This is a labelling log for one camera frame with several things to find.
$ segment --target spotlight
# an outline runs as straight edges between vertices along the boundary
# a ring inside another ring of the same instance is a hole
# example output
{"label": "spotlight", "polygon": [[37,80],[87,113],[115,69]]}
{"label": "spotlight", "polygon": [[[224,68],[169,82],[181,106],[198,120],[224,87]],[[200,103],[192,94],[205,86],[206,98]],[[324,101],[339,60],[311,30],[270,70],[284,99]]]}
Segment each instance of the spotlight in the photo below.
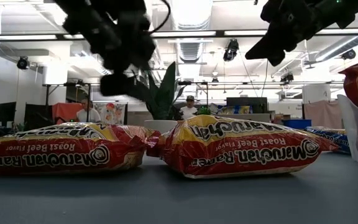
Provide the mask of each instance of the spotlight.
{"label": "spotlight", "polygon": [[287,74],[284,74],[283,76],[281,76],[281,80],[280,82],[285,82],[285,83],[290,83],[293,81],[293,74],[292,72],[288,72]]}
{"label": "spotlight", "polygon": [[223,55],[223,60],[225,62],[230,62],[237,55],[237,51],[239,50],[239,43],[237,39],[231,39],[229,45],[226,47]]}
{"label": "spotlight", "polygon": [[347,52],[343,53],[341,58],[343,60],[346,60],[346,59],[354,59],[356,57],[356,52],[351,49],[351,50],[348,50]]}
{"label": "spotlight", "polygon": [[29,69],[29,65],[29,58],[27,56],[21,56],[16,66],[18,69],[27,70]]}

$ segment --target man in white shirt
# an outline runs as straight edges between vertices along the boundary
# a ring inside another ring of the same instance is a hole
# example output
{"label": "man in white shirt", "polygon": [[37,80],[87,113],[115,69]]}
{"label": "man in white shirt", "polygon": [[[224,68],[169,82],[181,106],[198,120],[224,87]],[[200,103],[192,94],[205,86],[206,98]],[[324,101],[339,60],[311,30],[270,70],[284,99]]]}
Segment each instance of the man in white shirt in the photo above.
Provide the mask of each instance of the man in white shirt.
{"label": "man in white shirt", "polygon": [[93,109],[93,104],[90,101],[90,104],[88,105],[88,100],[84,99],[81,101],[82,104],[82,110],[77,112],[77,119],[79,122],[86,122],[86,110],[89,111],[89,120],[90,123],[98,123],[101,121],[100,115],[97,110]]}
{"label": "man in white shirt", "polygon": [[183,119],[196,116],[195,113],[197,113],[197,108],[194,107],[194,96],[187,96],[186,103],[186,106],[180,108],[183,112]]}

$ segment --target gray table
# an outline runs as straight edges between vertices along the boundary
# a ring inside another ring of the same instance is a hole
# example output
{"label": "gray table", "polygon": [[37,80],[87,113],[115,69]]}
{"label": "gray table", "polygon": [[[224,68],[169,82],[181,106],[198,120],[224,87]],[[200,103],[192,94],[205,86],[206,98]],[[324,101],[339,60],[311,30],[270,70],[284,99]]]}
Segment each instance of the gray table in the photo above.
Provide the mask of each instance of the gray table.
{"label": "gray table", "polygon": [[111,176],[0,178],[0,224],[358,223],[358,163],[323,154],[301,172],[190,180],[146,158]]}

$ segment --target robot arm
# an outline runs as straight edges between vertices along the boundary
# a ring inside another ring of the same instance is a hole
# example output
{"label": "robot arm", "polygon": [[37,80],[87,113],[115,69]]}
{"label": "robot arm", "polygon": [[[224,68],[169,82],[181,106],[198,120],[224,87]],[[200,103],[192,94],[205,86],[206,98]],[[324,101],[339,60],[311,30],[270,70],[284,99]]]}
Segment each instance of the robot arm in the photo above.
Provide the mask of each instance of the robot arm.
{"label": "robot arm", "polygon": [[246,59],[267,58],[273,66],[302,40],[336,23],[346,28],[358,13],[358,0],[269,0],[260,15],[268,22],[265,36],[247,53]]}
{"label": "robot arm", "polygon": [[[82,34],[94,54],[104,59],[104,67],[113,75],[101,79],[100,90],[105,96],[128,94],[134,88],[134,77],[124,71],[130,64],[149,69],[155,50],[146,18],[144,0],[55,0],[67,13],[63,27],[71,34]],[[297,43],[308,40],[327,26],[336,23],[348,26],[358,13],[358,0],[269,0],[260,17],[270,25],[265,36],[246,54],[246,59],[267,58],[276,66]]]}
{"label": "robot arm", "polygon": [[150,21],[144,0],[55,0],[65,11],[67,18],[63,28],[71,35],[82,34],[91,46],[91,52],[99,54],[103,66],[113,70],[113,75],[101,79],[103,95],[123,95],[133,88],[134,78],[124,71],[129,65],[148,70],[149,60],[155,50],[151,34],[169,18],[149,32]]}

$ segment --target white plant pot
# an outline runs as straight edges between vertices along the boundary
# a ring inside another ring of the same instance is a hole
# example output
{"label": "white plant pot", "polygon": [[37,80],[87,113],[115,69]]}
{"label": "white plant pot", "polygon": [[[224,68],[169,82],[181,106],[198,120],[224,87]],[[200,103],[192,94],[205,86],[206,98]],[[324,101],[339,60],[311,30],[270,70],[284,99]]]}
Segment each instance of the white plant pot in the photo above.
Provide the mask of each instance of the white plant pot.
{"label": "white plant pot", "polygon": [[144,126],[149,129],[157,130],[160,133],[166,133],[171,131],[178,121],[165,121],[165,120],[146,120]]}

